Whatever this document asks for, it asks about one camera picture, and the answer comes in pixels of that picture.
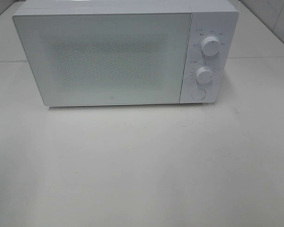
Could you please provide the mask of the round door release button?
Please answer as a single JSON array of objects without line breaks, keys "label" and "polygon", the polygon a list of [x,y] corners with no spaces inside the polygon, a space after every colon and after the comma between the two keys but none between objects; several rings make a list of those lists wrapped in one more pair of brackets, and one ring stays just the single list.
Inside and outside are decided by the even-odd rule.
[{"label": "round door release button", "polygon": [[192,98],[194,100],[203,100],[206,96],[206,91],[204,89],[196,89],[192,92]]}]

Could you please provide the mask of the white timer knob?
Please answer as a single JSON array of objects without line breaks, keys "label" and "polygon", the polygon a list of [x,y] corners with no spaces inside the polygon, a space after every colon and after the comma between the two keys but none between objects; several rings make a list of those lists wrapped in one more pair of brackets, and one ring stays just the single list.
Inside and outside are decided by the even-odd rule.
[{"label": "white timer knob", "polygon": [[196,81],[199,84],[207,84],[210,83],[213,79],[213,71],[209,67],[200,67],[195,72]]}]

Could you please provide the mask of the white upper power knob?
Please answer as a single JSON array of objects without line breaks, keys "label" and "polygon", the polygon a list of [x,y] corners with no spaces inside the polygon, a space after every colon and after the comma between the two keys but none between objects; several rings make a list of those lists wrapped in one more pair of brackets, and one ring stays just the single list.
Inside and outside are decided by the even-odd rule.
[{"label": "white upper power knob", "polygon": [[221,41],[217,35],[210,34],[201,40],[201,50],[205,56],[214,56],[220,51]]}]

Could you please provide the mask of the white microwave oven body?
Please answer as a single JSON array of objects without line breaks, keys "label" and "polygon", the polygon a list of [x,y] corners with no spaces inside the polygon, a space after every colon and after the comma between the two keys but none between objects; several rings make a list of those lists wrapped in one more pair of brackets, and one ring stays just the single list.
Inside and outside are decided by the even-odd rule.
[{"label": "white microwave oven body", "polygon": [[[177,104],[213,103],[222,83],[239,17],[238,11],[227,0],[27,0],[13,17],[180,13],[191,14],[191,22],[180,100]],[[221,41],[220,51],[211,57],[205,56],[201,50],[201,40],[210,34],[217,35]],[[195,72],[200,67],[212,69],[213,79],[210,83],[199,84],[196,81]],[[203,100],[192,98],[192,92],[196,89],[206,91]]]}]

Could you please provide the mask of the white microwave door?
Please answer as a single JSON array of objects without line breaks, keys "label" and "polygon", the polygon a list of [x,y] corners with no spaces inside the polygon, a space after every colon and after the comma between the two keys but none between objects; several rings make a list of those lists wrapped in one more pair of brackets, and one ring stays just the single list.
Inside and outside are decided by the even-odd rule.
[{"label": "white microwave door", "polygon": [[14,16],[46,106],[180,100],[191,14]]}]

